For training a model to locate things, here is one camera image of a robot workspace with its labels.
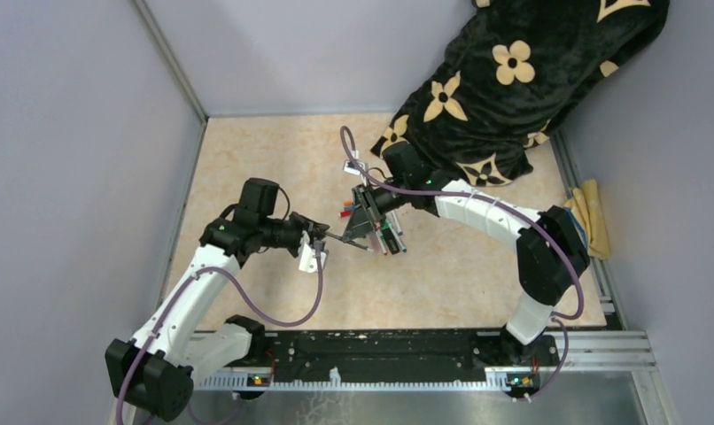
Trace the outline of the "thin black pen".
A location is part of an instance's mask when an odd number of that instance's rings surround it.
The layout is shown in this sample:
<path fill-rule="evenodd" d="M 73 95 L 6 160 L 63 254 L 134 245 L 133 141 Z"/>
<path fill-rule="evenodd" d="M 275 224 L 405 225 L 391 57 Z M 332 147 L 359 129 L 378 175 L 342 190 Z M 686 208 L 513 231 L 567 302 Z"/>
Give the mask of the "thin black pen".
<path fill-rule="evenodd" d="M 348 246 L 352 246 L 352 247 L 354 247 L 354 248 L 358 248 L 358 249 L 360 249 L 360 250 L 362 250 L 362 251 L 368 251 L 368 252 L 373 252 L 373 251 L 374 251 L 373 248 L 368 247 L 367 245 L 364 245 L 364 244 L 361 244 L 361 243 L 357 243 L 357 242 L 351 241 L 351 240 L 345 240 L 342 236 L 333 234 L 333 233 L 331 233 L 331 232 L 326 232 L 325 235 L 326 235 L 327 237 L 329 237 L 329 238 L 335 239 L 336 241 L 338 241 L 338 242 L 340 242 L 340 243 L 346 244 L 346 245 L 348 245 Z"/>

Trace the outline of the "green black marker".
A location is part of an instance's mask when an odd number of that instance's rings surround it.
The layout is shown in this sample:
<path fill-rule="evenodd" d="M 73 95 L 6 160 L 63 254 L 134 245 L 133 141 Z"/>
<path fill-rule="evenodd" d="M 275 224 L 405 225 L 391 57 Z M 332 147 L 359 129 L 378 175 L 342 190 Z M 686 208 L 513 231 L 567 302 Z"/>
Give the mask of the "green black marker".
<path fill-rule="evenodd" d="M 398 231 L 394 228 L 390 220 L 386 219 L 382 222 L 378 234 L 391 255 L 407 252 L 406 245 L 401 240 Z"/>

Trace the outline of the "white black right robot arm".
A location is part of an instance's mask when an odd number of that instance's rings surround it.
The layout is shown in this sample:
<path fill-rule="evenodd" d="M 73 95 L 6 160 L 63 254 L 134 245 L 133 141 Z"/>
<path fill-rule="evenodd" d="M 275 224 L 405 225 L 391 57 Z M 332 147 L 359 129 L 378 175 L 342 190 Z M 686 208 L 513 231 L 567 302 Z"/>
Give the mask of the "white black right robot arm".
<path fill-rule="evenodd" d="M 399 251 L 397 232 L 384 222 L 403 205 L 479 230 L 511 248 L 523 290 L 505 325 L 501 354 L 523 365 L 537 351 L 536 339 L 555 315 L 555 306 L 588 269 L 590 258 L 570 213 L 552 206 L 542 212 L 486 195 L 463 179 L 423 161 L 409 143 L 386 152 L 391 178 L 353 188 L 353 212 L 342 234 L 345 242 L 379 234 L 390 252 Z"/>

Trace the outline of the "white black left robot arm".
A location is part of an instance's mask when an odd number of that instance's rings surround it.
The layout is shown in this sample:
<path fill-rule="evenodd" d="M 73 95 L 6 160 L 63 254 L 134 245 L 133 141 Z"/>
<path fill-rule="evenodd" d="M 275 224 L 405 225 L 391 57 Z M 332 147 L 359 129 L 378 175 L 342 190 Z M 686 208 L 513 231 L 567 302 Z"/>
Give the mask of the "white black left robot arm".
<path fill-rule="evenodd" d="M 157 311 L 129 340 L 110 342 L 105 363 L 116 397 L 116 423 L 124 422 L 126 405 L 164 421 L 177 418 L 197 384 L 219 369 L 237 360 L 254 366 L 266 358 L 267 323 L 292 328 L 314 316 L 324 289 L 324 240 L 330 227 L 297 212 L 274 217 L 282 192 L 276 182 L 248 179 L 238 201 L 205 227 L 188 267 Z M 286 250 L 299 270 L 318 277 L 315 301 L 300 319 L 282 321 L 264 313 L 237 279 L 247 260 L 267 249 Z M 228 283 L 259 318 L 234 315 L 191 348 L 198 324 Z"/>

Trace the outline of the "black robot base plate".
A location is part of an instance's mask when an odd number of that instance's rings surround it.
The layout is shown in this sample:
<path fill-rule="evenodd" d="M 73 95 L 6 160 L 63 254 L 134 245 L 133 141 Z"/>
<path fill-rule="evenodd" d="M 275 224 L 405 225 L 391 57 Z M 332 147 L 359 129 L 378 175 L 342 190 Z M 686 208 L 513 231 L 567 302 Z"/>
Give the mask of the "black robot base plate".
<path fill-rule="evenodd" d="M 520 345 L 498 328 L 284 330 L 255 338 L 252 353 L 228 364 L 258 368 L 274 383 L 482 382 L 493 367 L 541 371 L 560 361 L 555 339 Z"/>

